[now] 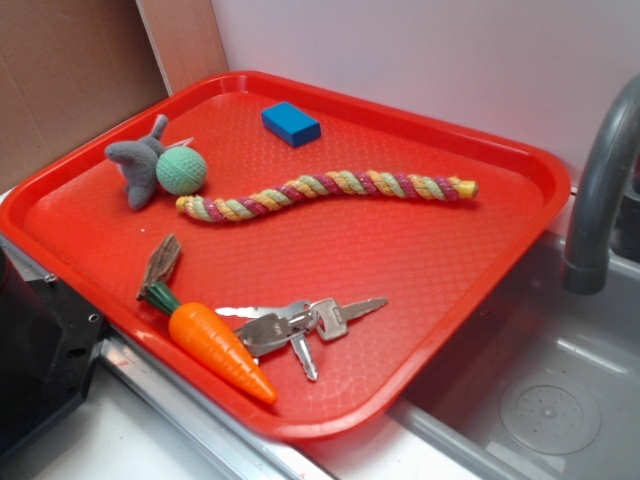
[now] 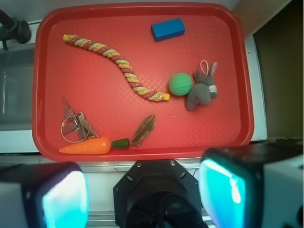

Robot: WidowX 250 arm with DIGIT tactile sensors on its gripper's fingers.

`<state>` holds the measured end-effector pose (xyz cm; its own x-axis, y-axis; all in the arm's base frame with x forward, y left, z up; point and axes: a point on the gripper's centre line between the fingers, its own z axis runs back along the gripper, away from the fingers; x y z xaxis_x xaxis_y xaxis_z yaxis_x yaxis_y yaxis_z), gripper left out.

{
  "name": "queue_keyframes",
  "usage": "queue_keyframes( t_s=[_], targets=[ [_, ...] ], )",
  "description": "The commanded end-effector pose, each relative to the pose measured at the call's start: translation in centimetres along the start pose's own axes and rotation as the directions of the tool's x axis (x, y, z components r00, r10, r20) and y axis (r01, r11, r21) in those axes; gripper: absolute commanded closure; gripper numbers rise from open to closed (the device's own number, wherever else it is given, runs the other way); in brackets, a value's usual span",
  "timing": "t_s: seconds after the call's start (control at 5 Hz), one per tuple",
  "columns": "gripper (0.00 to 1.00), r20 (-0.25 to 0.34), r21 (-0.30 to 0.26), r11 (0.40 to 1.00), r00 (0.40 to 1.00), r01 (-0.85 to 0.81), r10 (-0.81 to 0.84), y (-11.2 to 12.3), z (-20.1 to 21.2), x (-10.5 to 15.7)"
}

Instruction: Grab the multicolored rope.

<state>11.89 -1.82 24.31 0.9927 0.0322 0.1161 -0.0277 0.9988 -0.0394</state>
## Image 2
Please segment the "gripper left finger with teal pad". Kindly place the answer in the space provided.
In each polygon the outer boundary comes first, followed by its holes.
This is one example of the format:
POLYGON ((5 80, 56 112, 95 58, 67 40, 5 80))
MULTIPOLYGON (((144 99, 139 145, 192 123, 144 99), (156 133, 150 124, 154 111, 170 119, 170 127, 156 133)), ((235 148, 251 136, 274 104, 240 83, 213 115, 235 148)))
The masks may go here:
POLYGON ((2 228, 84 228, 87 176, 74 162, 0 165, 2 228))

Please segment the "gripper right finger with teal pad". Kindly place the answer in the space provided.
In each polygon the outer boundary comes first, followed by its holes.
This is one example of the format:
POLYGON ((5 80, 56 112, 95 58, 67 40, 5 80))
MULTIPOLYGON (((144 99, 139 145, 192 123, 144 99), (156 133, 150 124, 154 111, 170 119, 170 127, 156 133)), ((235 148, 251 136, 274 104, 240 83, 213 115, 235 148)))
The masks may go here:
POLYGON ((218 228, 301 228, 303 168, 301 145, 209 149, 199 164, 201 203, 218 228))

